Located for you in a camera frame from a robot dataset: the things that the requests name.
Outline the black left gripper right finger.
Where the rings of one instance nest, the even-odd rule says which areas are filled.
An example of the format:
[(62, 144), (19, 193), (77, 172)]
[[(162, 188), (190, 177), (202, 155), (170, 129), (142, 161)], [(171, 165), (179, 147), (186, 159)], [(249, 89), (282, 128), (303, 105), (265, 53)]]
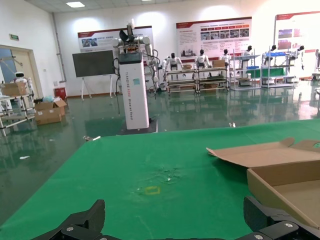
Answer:
[(243, 217), (252, 230), (240, 240), (319, 240), (320, 231), (282, 209), (266, 207), (252, 196), (243, 199)]

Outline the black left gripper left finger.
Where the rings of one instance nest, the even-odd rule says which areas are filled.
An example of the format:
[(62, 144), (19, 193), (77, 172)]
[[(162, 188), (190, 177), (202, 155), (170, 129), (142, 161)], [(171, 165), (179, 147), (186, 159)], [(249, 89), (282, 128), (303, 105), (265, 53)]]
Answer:
[(105, 201), (98, 199), (88, 210), (69, 215), (57, 228), (36, 240), (100, 240), (106, 219)]

